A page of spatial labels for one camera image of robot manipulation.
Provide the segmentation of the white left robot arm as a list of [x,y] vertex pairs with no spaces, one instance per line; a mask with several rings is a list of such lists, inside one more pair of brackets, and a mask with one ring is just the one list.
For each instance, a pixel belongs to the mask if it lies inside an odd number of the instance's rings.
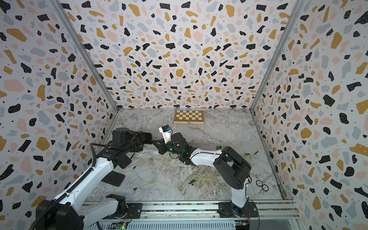
[[52,200],[42,201],[36,208],[36,219],[32,230],[85,230],[106,216],[124,218],[129,216],[126,199],[119,195],[108,195],[104,200],[82,208],[87,196],[101,181],[120,185],[125,176],[114,172],[119,166],[124,169],[131,163],[129,152],[143,150],[150,133],[135,132],[128,128],[117,128],[113,139],[102,145],[99,153],[92,152],[91,166],[67,189]]

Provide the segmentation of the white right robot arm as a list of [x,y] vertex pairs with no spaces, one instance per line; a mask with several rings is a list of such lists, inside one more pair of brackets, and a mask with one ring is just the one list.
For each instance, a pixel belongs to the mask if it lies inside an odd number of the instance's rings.
[[247,186],[250,183],[251,165],[240,154],[229,146],[213,151],[193,147],[181,133],[168,137],[166,132],[163,136],[163,139],[152,141],[159,154],[173,153],[185,165],[215,168],[232,188],[232,205],[238,209],[244,208],[249,200]]

